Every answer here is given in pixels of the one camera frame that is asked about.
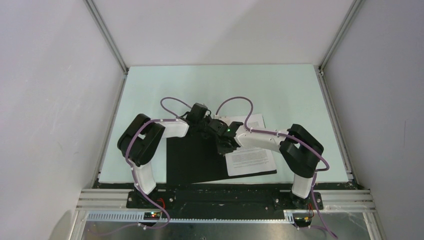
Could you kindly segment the printed white paper sheets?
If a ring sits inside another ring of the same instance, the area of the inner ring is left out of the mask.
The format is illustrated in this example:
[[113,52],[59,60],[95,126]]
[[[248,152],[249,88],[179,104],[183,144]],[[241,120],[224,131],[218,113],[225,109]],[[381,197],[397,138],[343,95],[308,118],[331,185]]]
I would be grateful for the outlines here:
[[273,152],[279,150],[277,136],[254,133],[240,126],[235,140],[240,147],[225,154],[226,168],[229,177],[270,175],[277,172]]

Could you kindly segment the red and black folder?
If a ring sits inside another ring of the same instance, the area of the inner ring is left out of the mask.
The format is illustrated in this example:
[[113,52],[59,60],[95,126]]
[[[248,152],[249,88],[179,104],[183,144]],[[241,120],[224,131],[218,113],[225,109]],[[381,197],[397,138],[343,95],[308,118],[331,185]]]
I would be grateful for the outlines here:
[[237,178],[229,177],[225,155],[218,154],[213,138],[194,135],[166,140],[168,184],[188,185]]

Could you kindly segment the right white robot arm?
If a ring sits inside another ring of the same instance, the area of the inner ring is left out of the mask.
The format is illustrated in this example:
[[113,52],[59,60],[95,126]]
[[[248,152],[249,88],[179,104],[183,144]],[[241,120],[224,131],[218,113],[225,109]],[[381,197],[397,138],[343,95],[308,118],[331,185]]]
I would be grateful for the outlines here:
[[324,147],[303,126],[293,124],[287,131],[271,131],[246,126],[240,121],[230,124],[212,119],[205,131],[214,137],[219,154],[225,155],[238,148],[261,148],[282,155],[294,173],[291,204],[304,209],[311,202],[310,192],[318,163],[325,162]]

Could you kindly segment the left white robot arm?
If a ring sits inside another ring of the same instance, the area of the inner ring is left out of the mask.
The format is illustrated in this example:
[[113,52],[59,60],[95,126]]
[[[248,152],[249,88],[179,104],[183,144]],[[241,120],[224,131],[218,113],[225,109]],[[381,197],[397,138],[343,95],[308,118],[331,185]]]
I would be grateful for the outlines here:
[[209,109],[195,103],[182,117],[152,119],[138,114],[117,141],[126,163],[130,166],[135,188],[140,191],[138,201],[145,208],[153,208],[158,202],[151,160],[163,139],[183,138],[203,120]]

